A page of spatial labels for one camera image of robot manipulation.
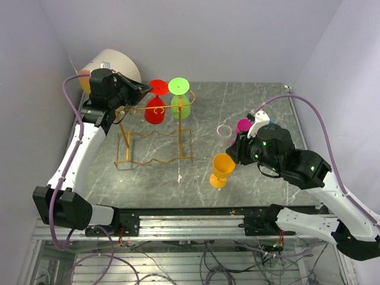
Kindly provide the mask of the green plastic wine glass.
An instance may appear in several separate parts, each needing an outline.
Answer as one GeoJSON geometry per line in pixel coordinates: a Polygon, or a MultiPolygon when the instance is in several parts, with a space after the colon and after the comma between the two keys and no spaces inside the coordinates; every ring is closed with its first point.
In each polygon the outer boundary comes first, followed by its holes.
{"type": "Polygon", "coordinates": [[[170,102],[172,116],[175,119],[186,119],[191,113],[191,105],[186,95],[190,85],[187,79],[176,77],[169,82],[169,91],[173,94],[170,102]]]}

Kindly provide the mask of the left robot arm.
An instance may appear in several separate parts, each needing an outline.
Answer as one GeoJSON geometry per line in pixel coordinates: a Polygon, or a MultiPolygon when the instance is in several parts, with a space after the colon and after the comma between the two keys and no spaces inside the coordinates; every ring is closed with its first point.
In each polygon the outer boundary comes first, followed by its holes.
{"type": "Polygon", "coordinates": [[[116,110],[136,106],[152,88],[107,68],[95,69],[87,78],[91,92],[75,111],[78,121],[74,136],[47,185],[35,188],[33,201],[42,222],[50,227],[84,230],[99,224],[106,235],[114,236],[121,229],[117,211],[90,204],[80,192],[91,162],[116,119],[116,110]]]}

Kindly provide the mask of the pink plastic wine glass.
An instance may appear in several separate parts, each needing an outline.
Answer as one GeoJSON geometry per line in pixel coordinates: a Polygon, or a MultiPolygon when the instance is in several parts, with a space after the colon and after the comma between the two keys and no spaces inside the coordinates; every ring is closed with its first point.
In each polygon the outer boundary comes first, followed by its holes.
{"type": "Polygon", "coordinates": [[[235,129],[234,136],[231,137],[231,145],[235,143],[236,137],[240,131],[249,131],[252,126],[252,122],[249,119],[241,119],[235,129]]]}

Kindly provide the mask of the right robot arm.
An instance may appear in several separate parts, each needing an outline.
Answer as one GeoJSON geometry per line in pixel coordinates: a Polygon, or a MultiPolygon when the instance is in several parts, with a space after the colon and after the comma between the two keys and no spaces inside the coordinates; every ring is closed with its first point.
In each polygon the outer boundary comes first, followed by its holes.
{"type": "Polygon", "coordinates": [[[350,192],[339,185],[337,175],[318,153],[297,149],[290,132],[276,124],[262,126],[256,136],[238,133],[226,154],[236,163],[273,171],[274,179],[313,195],[335,214],[334,218],[303,214],[288,207],[271,204],[262,219],[263,231],[278,231],[313,236],[336,246],[345,256],[356,261],[379,257],[379,224],[350,192]]]}

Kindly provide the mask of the yellow plastic wine glass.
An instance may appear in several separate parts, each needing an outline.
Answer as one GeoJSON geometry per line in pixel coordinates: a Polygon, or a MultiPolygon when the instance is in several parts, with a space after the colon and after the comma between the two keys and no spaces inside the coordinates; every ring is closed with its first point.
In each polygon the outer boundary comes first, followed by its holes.
{"type": "Polygon", "coordinates": [[[226,153],[220,153],[213,159],[213,172],[209,181],[214,188],[223,188],[226,186],[227,178],[235,169],[235,162],[226,153]]]}

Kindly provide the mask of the red plastic wine glass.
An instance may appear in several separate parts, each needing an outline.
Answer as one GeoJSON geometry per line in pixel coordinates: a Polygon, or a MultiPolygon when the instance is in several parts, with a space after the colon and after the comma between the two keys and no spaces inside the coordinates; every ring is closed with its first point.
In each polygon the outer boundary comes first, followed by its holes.
{"type": "Polygon", "coordinates": [[[155,79],[150,81],[149,85],[152,86],[151,93],[154,94],[154,97],[148,101],[144,117],[148,123],[158,125],[164,121],[166,113],[166,105],[162,100],[162,96],[169,92],[168,84],[162,79],[155,79]]]}

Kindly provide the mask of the clear wine glass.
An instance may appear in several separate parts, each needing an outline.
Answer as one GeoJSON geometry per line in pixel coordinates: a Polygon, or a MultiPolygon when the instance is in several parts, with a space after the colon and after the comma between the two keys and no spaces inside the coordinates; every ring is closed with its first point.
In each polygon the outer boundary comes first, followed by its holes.
{"type": "Polygon", "coordinates": [[[216,129],[217,142],[220,146],[227,147],[231,144],[232,129],[228,125],[219,125],[216,129]]]}

